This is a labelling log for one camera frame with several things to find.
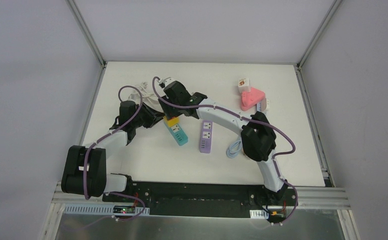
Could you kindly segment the yellow cube adapter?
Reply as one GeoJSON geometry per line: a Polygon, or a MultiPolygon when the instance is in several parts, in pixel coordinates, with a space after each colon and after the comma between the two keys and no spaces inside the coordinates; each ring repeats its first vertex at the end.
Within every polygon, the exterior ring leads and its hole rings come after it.
{"type": "Polygon", "coordinates": [[[172,126],[176,125],[179,123],[179,118],[178,117],[173,117],[173,118],[167,118],[166,116],[163,117],[164,123],[167,127],[171,128],[172,126]]]}

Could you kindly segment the teal power strip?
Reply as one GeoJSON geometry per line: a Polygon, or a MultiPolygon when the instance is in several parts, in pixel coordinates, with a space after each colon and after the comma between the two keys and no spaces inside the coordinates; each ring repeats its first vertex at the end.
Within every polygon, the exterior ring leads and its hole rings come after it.
{"type": "Polygon", "coordinates": [[[183,146],[188,142],[188,136],[186,135],[186,133],[178,123],[172,126],[165,125],[165,127],[168,129],[169,133],[173,136],[178,146],[183,146]]]}

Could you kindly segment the purple power strip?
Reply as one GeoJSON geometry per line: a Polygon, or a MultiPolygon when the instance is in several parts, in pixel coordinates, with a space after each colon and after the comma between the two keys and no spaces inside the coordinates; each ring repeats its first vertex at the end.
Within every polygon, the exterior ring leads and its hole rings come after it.
{"type": "Polygon", "coordinates": [[[201,136],[199,142],[199,151],[203,154],[211,153],[213,122],[203,120],[201,136]]]}

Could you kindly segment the light blue power strip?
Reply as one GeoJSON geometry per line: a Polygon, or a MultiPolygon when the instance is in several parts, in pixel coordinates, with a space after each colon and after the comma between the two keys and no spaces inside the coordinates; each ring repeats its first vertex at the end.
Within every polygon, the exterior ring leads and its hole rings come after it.
{"type": "Polygon", "coordinates": [[[270,109],[270,102],[267,98],[264,98],[262,101],[256,104],[256,110],[258,112],[264,113],[265,115],[268,113],[269,109],[270,109]]]}

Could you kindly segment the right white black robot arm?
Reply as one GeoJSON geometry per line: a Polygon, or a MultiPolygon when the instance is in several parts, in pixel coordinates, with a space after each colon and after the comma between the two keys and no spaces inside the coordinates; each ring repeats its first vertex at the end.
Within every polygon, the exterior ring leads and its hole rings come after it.
{"type": "Polygon", "coordinates": [[[159,103],[167,118],[185,115],[213,122],[237,134],[243,152],[257,162],[261,171],[266,200],[272,205],[284,201],[288,185],[275,161],[275,128],[264,113],[257,111],[247,116],[229,110],[202,93],[190,94],[182,83],[170,78],[154,77],[152,85],[159,85],[165,93],[159,97],[159,103]]]}

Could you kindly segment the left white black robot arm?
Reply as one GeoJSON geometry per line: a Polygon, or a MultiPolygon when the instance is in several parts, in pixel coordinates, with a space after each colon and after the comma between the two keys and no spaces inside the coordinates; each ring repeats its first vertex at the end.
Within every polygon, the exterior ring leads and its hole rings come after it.
{"type": "Polygon", "coordinates": [[[129,202],[134,196],[133,187],[128,185],[131,177],[108,172],[107,161],[131,143],[138,128],[152,128],[163,117],[164,113],[145,103],[121,102],[119,114],[104,136],[92,143],[69,148],[61,180],[62,191],[88,199],[115,192],[120,201],[129,202]]]}

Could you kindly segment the pink triangular power socket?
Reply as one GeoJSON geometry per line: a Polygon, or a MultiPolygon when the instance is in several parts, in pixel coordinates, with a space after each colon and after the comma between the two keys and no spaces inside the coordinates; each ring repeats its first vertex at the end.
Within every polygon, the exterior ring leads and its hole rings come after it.
{"type": "Polygon", "coordinates": [[[252,87],[250,91],[241,93],[241,109],[247,111],[265,99],[265,92],[252,87]]]}

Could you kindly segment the white cube adapter with picture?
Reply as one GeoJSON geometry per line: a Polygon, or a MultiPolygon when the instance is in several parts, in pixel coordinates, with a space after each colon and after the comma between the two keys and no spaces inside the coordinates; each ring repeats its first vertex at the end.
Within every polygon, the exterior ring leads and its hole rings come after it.
{"type": "Polygon", "coordinates": [[[238,80],[238,91],[242,94],[244,92],[248,93],[251,91],[251,85],[249,78],[240,78],[238,80]]]}

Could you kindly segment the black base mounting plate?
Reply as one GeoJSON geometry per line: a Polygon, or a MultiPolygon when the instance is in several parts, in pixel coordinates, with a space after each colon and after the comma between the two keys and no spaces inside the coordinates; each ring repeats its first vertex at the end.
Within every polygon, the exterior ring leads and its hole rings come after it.
{"type": "Polygon", "coordinates": [[[249,218],[252,210],[292,207],[296,202],[292,189],[277,200],[263,185],[134,181],[123,194],[140,198],[156,216],[249,218]]]}

